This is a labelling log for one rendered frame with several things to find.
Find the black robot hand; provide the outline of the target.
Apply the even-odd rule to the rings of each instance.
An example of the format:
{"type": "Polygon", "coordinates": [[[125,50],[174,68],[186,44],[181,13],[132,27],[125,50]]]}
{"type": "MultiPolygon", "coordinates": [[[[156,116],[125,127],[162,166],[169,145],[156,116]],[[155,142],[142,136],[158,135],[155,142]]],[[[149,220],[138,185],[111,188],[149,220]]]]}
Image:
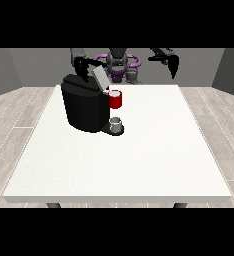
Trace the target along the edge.
{"type": "Polygon", "coordinates": [[[166,62],[168,69],[171,73],[171,77],[175,78],[178,67],[179,67],[179,57],[177,55],[158,55],[148,58],[149,61],[160,61],[166,62]]]}
{"type": "Polygon", "coordinates": [[[88,68],[90,65],[97,66],[98,62],[96,60],[83,57],[76,57],[73,62],[76,74],[85,82],[88,82],[88,68]]]}

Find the red pod holder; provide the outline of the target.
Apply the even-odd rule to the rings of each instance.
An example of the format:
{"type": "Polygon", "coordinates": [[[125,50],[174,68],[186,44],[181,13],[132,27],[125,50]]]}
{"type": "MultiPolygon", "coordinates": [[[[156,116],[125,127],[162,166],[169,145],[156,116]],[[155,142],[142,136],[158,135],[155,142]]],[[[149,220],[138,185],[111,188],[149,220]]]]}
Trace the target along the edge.
{"type": "Polygon", "coordinates": [[[108,92],[109,107],[118,109],[122,106],[122,92],[119,90],[110,90],[108,92]]]}

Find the pale grey machine lid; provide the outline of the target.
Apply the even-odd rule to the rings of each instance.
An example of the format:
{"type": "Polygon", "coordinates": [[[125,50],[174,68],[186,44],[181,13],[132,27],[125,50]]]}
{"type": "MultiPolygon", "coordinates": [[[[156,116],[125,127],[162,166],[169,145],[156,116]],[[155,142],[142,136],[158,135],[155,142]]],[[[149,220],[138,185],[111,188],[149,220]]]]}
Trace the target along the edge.
{"type": "Polygon", "coordinates": [[[110,80],[108,79],[105,70],[102,66],[98,66],[92,70],[92,74],[96,79],[100,89],[105,91],[107,87],[110,85],[110,80]]]}

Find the small grey cup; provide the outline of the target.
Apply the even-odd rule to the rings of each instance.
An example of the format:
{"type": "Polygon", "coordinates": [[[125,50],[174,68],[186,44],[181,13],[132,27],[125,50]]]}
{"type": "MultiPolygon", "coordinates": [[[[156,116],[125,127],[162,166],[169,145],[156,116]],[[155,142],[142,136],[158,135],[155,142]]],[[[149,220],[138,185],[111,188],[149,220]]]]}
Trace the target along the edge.
{"type": "Polygon", "coordinates": [[[112,133],[119,133],[122,131],[122,120],[119,117],[112,117],[109,120],[109,125],[112,133]]]}

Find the small grey coffee pod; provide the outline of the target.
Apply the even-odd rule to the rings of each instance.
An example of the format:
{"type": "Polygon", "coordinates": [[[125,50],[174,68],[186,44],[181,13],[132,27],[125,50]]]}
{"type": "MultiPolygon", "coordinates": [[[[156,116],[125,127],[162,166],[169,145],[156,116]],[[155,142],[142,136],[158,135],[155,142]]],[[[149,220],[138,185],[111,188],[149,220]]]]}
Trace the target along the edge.
{"type": "Polygon", "coordinates": [[[129,68],[126,72],[126,81],[131,84],[137,82],[138,70],[136,68],[129,68]]]}

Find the black coffee machine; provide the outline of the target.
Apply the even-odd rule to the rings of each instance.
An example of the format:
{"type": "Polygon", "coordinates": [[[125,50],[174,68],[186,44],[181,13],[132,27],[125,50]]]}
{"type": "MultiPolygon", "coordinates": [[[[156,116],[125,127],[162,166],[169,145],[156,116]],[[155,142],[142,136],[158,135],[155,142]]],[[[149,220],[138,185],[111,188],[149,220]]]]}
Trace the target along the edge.
{"type": "Polygon", "coordinates": [[[69,74],[63,79],[61,91],[71,126],[83,132],[105,132],[112,136],[124,133],[123,125],[114,131],[109,97],[100,90],[94,77],[89,76],[85,82],[80,76],[69,74]]]}

